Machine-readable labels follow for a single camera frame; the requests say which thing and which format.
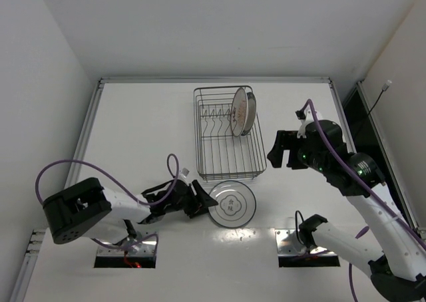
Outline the white plate thin green rim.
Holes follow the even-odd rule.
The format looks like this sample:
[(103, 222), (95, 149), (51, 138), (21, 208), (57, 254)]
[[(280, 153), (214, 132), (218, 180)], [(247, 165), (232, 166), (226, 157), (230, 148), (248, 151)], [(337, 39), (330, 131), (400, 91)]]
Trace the white plate thin green rim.
[(256, 214), (256, 197), (242, 182), (220, 182), (211, 189), (210, 197), (218, 203), (209, 207), (210, 219), (217, 226), (227, 229), (241, 228), (249, 224)]

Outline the orange sunburst plate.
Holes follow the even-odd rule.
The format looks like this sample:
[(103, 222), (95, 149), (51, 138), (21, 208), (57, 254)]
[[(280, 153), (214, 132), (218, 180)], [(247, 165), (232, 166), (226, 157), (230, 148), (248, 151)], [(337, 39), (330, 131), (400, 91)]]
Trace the orange sunburst plate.
[(230, 111), (230, 126), (233, 136), (241, 136), (247, 119), (248, 98), (245, 88), (240, 87), (234, 95)]

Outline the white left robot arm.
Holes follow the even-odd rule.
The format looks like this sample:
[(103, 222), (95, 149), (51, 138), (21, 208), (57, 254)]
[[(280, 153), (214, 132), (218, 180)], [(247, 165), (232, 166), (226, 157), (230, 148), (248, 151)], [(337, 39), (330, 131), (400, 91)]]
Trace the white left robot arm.
[(87, 178), (48, 197), (42, 207), (55, 244), (88, 237), (120, 245), (136, 237), (134, 223), (153, 224), (179, 211), (192, 219), (218, 204), (197, 180), (169, 180), (141, 196), (146, 205), (102, 187), (97, 178)]

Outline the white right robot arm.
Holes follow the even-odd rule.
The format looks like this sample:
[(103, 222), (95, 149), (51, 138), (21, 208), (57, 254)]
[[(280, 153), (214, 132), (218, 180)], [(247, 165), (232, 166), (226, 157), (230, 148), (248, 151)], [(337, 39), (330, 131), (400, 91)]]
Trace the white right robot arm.
[(359, 212), (380, 247), (375, 249), (314, 214), (296, 225), (292, 237), (300, 255), (322, 247), (362, 271), (388, 301), (425, 298), (425, 242), (408, 226), (387, 190), (384, 176), (364, 153), (349, 152), (341, 127), (330, 120), (304, 121), (299, 130), (279, 130), (267, 155), (273, 168), (312, 169)]

